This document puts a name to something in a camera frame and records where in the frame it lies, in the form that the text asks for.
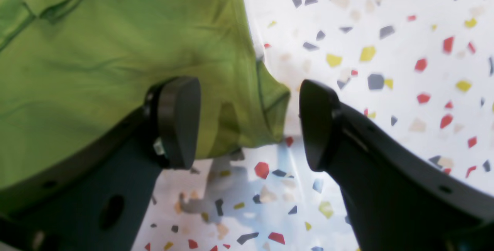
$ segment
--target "green shirt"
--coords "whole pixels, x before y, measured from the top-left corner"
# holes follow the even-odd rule
[[[279,142],[289,90],[256,62],[243,0],[0,0],[0,189],[199,78],[197,158]]]

